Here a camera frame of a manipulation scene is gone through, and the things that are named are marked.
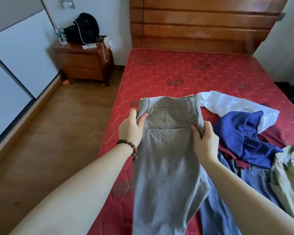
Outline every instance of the beaded bracelet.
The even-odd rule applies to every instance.
[[[120,143],[126,143],[129,146],[131,146],[131,148],[133,148],[133,153],[131,155],[133,156],[133,160],[132,161],[135,162],[135,160],[137,159],[137,157],[136,157],[137,147],[132,142],[130,142],[128,140],[125,140],[125,139],[120,139],[117,142],[117,145],[120,144]]]

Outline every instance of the wooden headboard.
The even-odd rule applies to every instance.
[[[129,0],[133,47],[253,54],[287,0]]]

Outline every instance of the black bag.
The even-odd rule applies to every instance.
[[[99,26],[92,15],[81,13],[73,23],[74,25],[64,28],[64,34],[69,42],[83,45],[95,43],[99,37]]]

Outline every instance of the red mattress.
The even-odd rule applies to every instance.
[[[133,49],[129,55],[99,156],[118,141],[118,127],[138,108],[143,97],[183,97],[201,91],[220,91],[280,111],[275,124],[286,144],[294,144],[294,106],[270,80],[258,61],[248,55]],[[204,120],[219,117],[202,108]],[[133,221],[133,165],[124,165],[89,235],[130,235]],[[201,234],[200,215],[185,234]]]

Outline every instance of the wooden nightstand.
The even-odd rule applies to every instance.
[[[82,45],[68,42],[65,45],[54,43],[52,49],[57,53],[64,73],[70,83],[72,79],[101,80],[109,86],[109,78],[113,67],[111,50],[107,49],[103,41],[96,41],[96,48],[83,49]]]

